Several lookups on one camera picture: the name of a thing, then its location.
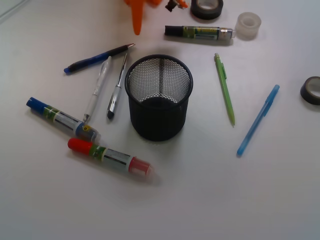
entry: silver pen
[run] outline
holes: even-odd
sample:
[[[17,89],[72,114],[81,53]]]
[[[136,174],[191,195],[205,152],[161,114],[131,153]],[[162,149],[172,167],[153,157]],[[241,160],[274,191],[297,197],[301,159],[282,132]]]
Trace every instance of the silver pen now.
[[[122,75],[124,73],[124,70],[126,68],[126,64],[127,64],[127,53],[124,56],[124,60],[123,60],[123,64],[122,64],[122,68],[121,68],[121,72],[120,72],[120,77],[119,77],[119,81],[117,83],[117,85],[115,85],[112,97],[110,99],[109,102],[109,106],[108,106],[108,110],[106,112],[106,116],[108,117],[108,119],[112,119],[115,115],[115,108],[116,108],[116,104],[117,104],[117,99],[118,96],[120,94],[120,90],[121,90],[121,79],[122,79]]]

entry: red highlighter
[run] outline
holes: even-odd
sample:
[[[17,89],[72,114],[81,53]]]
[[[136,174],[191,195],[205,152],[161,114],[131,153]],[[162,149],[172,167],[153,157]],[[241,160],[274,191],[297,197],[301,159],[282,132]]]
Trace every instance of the red highlighter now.
[[[103,167],[114,168],[124,173],[134,174],[143,178],[149,178],[153,167],[136,156],[127,155],[92,142],[71,138],[68,147],[76,152],[88,155],[101,162]]]

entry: light blue pen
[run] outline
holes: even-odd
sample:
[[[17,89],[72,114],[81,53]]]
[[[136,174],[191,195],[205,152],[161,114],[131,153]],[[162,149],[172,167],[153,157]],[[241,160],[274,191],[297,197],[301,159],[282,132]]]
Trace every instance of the light blue pen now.
[[[245,149],[246,149],[246,147],[247,147],[252,135],[255,133],[259,123],[261,122],[261,119],[267,115],[267,112],[269,111],[272,103],[274,102],[275,96],[277,95],[279,88],[280,88],[279,85],[275,85],[274,88],[272,89],[270,95],[265,100],[265,103],[264,103],[261,111],[259,112],[258,116],[254,120],[254,123],[252,124],[250,130],[246,134],[243,142],[241,143],[238,151],[236,152],[236,154],[239,157],[241,157],[242,154],[244,153],[244,151],[245,151]]]

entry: pen holder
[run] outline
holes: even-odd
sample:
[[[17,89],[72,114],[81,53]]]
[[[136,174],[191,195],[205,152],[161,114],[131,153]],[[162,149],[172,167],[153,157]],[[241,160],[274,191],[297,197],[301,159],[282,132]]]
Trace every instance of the pen holder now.
[[[168,55],[136,61],[125,77],[134,129],[151,141],[175,136],[184,126],[193,78],[187,66]]]

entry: orange figurine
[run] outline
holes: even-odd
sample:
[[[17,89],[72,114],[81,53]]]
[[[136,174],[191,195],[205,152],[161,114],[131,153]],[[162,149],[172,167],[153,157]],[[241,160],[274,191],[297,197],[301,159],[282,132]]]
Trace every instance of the orange figurine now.
[[[139,35],[141,32],[141,25],[142,25],[142,16],[144,13],[144,3],[145,1],[158,6],[162,0],[124,0],[127,5],[131,6],[131,14],[132,14],[132,24],[133,24],[133,31],[135,35]],[[188,5],[183,0],[170,0],[170,2],[174,2],[175,6],[178,5],[179,8],[187,8]]]

